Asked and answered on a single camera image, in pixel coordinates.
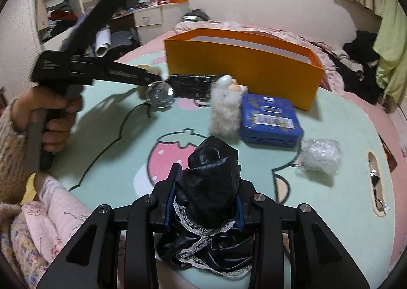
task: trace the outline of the metal bolt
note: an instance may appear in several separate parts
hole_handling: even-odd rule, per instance
[[[143,197],[144,202],[152,203],[155,201],[155,196],[153,194],[148,194]]]
[[[264,202],[264,201],[266,200],[266,197],[265,197],[265,195],[263,195],[263,194],[255,194],[255,195],[253,196],[253,198],[254,198],[254,200],[255,200],[256,202]]]
[[[308,204],[301,204],[300,205],[300,210],[302,212],[308,213],[312,210],[312,208]]]
[[[107,211],[110,210],[110,206],[107,204],[102,204],[98,206],[98,212],[99,213],[106,213]]]

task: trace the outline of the barcode label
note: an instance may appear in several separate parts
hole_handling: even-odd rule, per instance
[[[253,114],[254,123],[259,125],[270,125],[294,129],[293,121],[290,118],[276,117],[275,115]]]

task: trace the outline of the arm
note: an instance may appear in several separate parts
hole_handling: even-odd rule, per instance
[[[46,151],[60,151],[67,143],[75,123],[76,112],[82,109],[82,99],[68,103],[48,88],[29,88],[6,108],[0,118],[0,203],[20,203],[27,180],[32,173],[23,169],[25,130],[39,108],[66,109],[63,118],[48,123],[42,135]]]

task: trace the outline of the paper roll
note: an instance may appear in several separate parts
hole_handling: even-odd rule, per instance
[[[110,29],[103,28],[96,33],[96,42],[95,42],[95,55],[96,57],[103,57],[109,51],[111,47],[110,40]]]

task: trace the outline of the white lace trim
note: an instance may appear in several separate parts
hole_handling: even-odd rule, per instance
[[[197,223],[194,223],[193,221],[189,220],[187,215],[186,215],[186,207],[181,206],[176,202],[176,199],[174,199],[174,210],[178,217],[181,220],[181,224],[184,226],[186,230],[188,230],[191,233],[197,234],[199,236],[212,236],[217,233],[224,233],[227,232],[229,229],[233,227],[235,224],[235,220],[229,220],[228,222],[225,222],[225,224],[217,229],[206,229],[203,228],[202,226],[198,225]]]
[[[200,268],[200,269],[207,269],[215,274],[219,274],[222,276],[225,276],[227,278],[241,278],[242,276],[245,276],[251,269],[252,266],[245,266],[242,267],[240,269],[237,269],[235,271],[232,272],[219,272],[219,271],[215,271],[214,269],[210,268],[208,265],[205,264],[205,262],[196,257],[195,255],[190,256],[189,258],[182,258],[179,255],[176,256],[177,259],[183,263],[190,263],[192,264],[192,266]]]
[[[191,233],[197,234],[201,236],[201,238],[192,244],[189,248],[182,249],[176,254],[176,258],[181,261],[182,263],[190,263],[192,266],[195,266],[200,269],[208,269],[212,271],[213,273],[223,275],[227,278],[241,278],[247,272],[249,272],[252,269],[252,266],[245,266],[240,269],[237,269],[232,272],[219,272],[215,271],[214,269],[210,268],[208,265],[205,264],[205,262],[196,257],[195,253],[198,251],[202,250],[204,247],[206,247],[211,240],[211,236],[217,234],[217,233],[224,233],[227,232],[229,229],[233,227],[235,224],[234,220],[229,220],[223,224],[222,227],[217,228],[217,229],[206,229],[203,228],[202,226],[198,225],[197,223],[194,223],[190,219],[188,219],[186,215],[186,207],[179,205],[176,200],[174,199],[174,210],[178,217],[180,218],[181,224],[184,226],[186,230],[188,230]]]

